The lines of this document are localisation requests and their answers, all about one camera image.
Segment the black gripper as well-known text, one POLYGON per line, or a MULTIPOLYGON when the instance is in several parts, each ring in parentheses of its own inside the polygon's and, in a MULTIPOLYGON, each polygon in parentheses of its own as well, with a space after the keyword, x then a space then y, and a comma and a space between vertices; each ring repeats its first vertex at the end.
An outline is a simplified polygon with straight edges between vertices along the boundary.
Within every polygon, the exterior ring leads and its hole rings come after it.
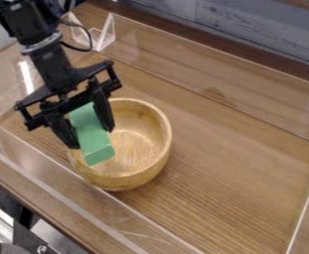
POLYGON ((108 98, 122 87, 114 62, 74 67, 59 40, 43 46, 26 46, 22 54, 30 57, 45 85, 17 103, 15 109, 30 130, 49 126, 67 147, 78 149, 77 131, 63 115, 93 102, 101 125, 113 132, 116 123, 108 98))

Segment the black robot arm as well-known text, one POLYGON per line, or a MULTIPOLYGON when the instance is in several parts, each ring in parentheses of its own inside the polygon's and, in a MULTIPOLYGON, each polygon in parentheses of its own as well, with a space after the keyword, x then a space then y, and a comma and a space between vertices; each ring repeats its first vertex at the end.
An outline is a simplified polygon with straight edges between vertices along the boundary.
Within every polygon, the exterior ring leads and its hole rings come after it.
POLYGON ((30 130, 42 126, 69 148, 79 147, 78 131, 67 114, 86 104, 93 105, 102 128, 116 127, 110 93, 122 87, 112 61, 77 68, 70 62, 58 25, 65 22, 58 0, 0 0, 0 25, 23 47, 39 72, 43 86, 15 104, 30 130))

